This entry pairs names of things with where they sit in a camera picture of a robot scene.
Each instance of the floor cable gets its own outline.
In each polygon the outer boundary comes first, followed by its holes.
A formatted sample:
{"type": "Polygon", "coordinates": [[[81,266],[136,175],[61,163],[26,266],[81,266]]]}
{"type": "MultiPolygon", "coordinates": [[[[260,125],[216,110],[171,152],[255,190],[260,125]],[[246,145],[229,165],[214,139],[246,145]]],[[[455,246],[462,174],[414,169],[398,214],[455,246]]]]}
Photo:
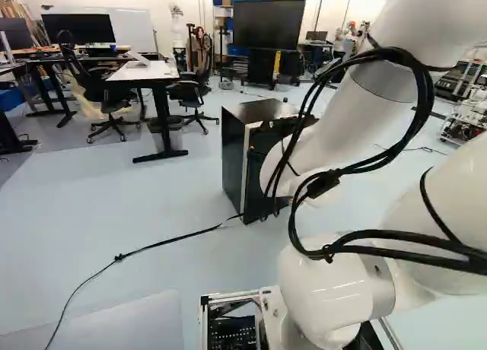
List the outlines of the floor cable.
{"type": "Polygon", "coordinates": [[[94,278],[98,277],[101,273],[103,273],[105,270],[107,270],[108,268],[110,268],[112,265],[116,264],[116,263],[120,263],[122,262],[124,259],[126,259],[127,257],[130,257],[130,256],[134,256],[138,253],[142,253],[144,251],[147,251],[147,250],[150,250],[150,249],[154,249],[155,247],[160,247],[160,246],[164,246],[164,245],[168,245],[169,243],[174,243],[174,242],[177,242],[177,241],[181,241],[181,240],[185,240],[186,238],[191,238],[191,237],[195,237],[195,236],[199,236],[201,234],[207,234],[208,232],[212,232],[212,231],[215,231],[217,229],[219,229],[224,223],[234,219],[234,218],[238,218],[238,217],[241,217],[243,214],[239,214],[239,215],[233,215],[227,219],[225,219],[222,223],[219,223],[219,224],[216,224],[215,226],[212,226],[210,228],[206,228],[205,230],[201,230],[201,231],[197,231],[197,232],[192,232],[190,234],[184,234],[182,236],[178,236],[178,237],[174,237],[174,238],[170,238],[170,239],[167,239],[167,240],[162,240],[162,241],[159,241],[157,243],[153,243],[152,245],[147,245],[145,247],[142,247],[140,249],[137,249],[137,250],[133,250],[129,253],[120,253],[119,255],[116,255],[114,258],[113,258],[113,261],[111,263],[109,263],[108,265],[104,266],[101,270],[99,270],[98,272],[95,272],[92,276],[90,276],[88,279],[85,279],[72,293],[71,295],[69,296],[68,300],[66,301],[64,307],[62,308],[62,312],[61,312],[61,316],[59,317],[58,319],[58,322],[56,324],[56,328],[54,329],[54,332],[53,334],[51,335],[49,341],[47,342],[47,345],[46,347],[44,348],[44,350],[47,350],[51,344],[53,343],[53,340],[54,338],[56,337],[56,334],[59,330],[59,327],[61,326],[61,323],[62,321],[64,320],[64,316],[65,316],[65,312],[66,312],[66,309],[68,308],[68,305],[69,303],[71,302],[71,299],[75,296],[75,294],[85,285],[87,284],[88,282],[90,282],[91,280],[93,280],[94,278]]]}

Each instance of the black box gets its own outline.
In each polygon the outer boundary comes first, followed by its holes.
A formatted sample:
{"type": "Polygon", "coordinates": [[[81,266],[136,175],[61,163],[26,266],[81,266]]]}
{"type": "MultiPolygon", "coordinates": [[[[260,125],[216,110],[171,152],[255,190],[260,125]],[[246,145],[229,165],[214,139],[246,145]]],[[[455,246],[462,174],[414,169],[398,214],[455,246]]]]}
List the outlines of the black box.
{"type": "MultiPolygon", "coordinates": [[[[260,189],[260,168],[270,149],[290,135],[298,108],[276,99],[221,108],[221,170],[223,190],[235,210],[249,224],[273,209],[272,199],[260,189]]],[[[315,123],[310,118],[308,125],[315,123]]],[[[278,208],[288,204],[279,198],[278,208]]]]}

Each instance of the chair armrest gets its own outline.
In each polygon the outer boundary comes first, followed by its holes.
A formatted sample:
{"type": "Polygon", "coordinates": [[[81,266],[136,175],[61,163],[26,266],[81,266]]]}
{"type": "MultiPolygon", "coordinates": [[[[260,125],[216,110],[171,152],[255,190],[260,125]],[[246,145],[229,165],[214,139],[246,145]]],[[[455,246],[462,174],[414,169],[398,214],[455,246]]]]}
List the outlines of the chair armrest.
{"type": "Polygon", "coordinates": [[[199,83],[197,81],[193,81],[193,80],[179,80],[179,81],[176,81],[176,84],[179,84],[179,85],[188,85],[188,86],[199,86],[199,83]]]}
{"type": "Polygon", "coordinates": [[[183,76],[196,76],[196,73],[191,72],[191,71],[183,71],[183,72],[180,72],[180,76],[181,77],[183,77],[183,76]]]}
{"type": "Polygon", "coordinates": [[[199,84],[196,81],[191,80],[180,80],[176,81],[174,84],[166,86],[167,90],[175,90],[175,89],[182,89],[182,88],[197,88],[199,84]]]}

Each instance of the cable tie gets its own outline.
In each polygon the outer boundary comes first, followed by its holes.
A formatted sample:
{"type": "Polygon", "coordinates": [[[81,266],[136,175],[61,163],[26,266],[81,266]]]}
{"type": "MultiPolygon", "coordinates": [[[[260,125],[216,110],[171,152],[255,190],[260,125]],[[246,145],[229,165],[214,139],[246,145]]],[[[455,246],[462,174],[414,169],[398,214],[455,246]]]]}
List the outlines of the cable tie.
{"type": "Polygon", "coordinates": [[[307,186],[307,194],[310,198],[316,199],[322,194],[340,184],[342,170],[328,170],[307,186]]]}
{"type": "Polygon", "coordinates": [[[115,256],[113,258],[113,261],[122,261],[123,259],[125,259],[127,257],[127,255],[124,255],[122,253],[119,253],[117,256],[115,256]]]}
{"type": "Polygon", "coordinates": [[[329,244],[323,246],[321,250],[323,251],[323,258],[325,259],[325,261],[329,264],[333,263],[334,255],[332,253],[329,253],[329,244]]]}

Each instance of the black desk leg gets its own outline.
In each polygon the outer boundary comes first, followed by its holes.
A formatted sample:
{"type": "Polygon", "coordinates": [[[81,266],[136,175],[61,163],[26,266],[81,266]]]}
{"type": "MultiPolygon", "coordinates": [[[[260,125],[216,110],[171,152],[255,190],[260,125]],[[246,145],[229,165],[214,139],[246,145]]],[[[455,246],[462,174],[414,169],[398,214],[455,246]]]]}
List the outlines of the black desk leg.
{"type": "Polygon", "coordinates": [[[132,162],[134,164],[137,164],[139,162],[160,160],[163,158],[186,156],[188,154],[188,150],[173,150],[170,145],[169,128],[167,126],[167,110],[169,109],[169,106],[167,105],[166,87],[163,84],[161,84],[161,86],[159,87],[153,87],[152,93],[154,95],[155,109],[158,113],[158,121],[161,126],[164,151],[158,152],[157,154],[149,154],[147,156],[136,157],[132,159],[132,162]]]}
{"type": "Polygon", "coordinates": [[[147,112],[147,107],[144,104],[144,97],[142,96],[142,90],[137,88],[137,95],[138,99],[140,100],[140,120],[141,122],[145,122],[145,113],[147,112]]]}
{"type": "Polygon", "coordinates": [[[44,103],[47,107],[47,110],[41,110],[39,112],[28,113],[25,116],[51,116],[51,115],[55,115],[55,114],[65,114],[65,117],[62,118],[61,122],[58,123],[58,128],[63,127],[66,124],[66,122],[68,122],[72,118],[72,115],[69,115],[69,114],[70,113],[74,114],[75,112],[70,112],[69,109],[68,109],[68,112],[64,109],[54,109],[53,101],[51,100],[51,97],[49,96],[49,92],[47,91],[46,86],[43,83],[43,79],[40,77],[40,73],[39,73],[39,70],[37,69],[36,65],[33,65],[30,68],[30,74],[32,75],[32,78],[35,81],[37,88],[39,89],[40,96],[43,98],[44,103]]]}
{"type": "Polygon", "coordinates": [[[18,139],[7,116],[3,110],[0,110],[0,155],[31,151],[32,145],[37,145],[37,140],[21,141],[18,139]]]}
{"type": "Polygon", "coordinates": [[[61,85],[59,84],[59,80],[56,77],[56,73],[54,72],[53,65],[45,65],[44,69],[46,70],[46,73],[49,76],[49,79],[51,81],[51,84],[53,85],[54,91],[56,92],[56,95],[58,97],[58,101],[61,103],[62,109],[65,112],[65,116],[63,116],[61,121],[58,123],[58,128],[62,128],[66,125],[67,122],[71,120],[71,118],[77,112],[72,112],[69,109],[68,102],[64,98],[64,93],[62,92],[61,85]]]}

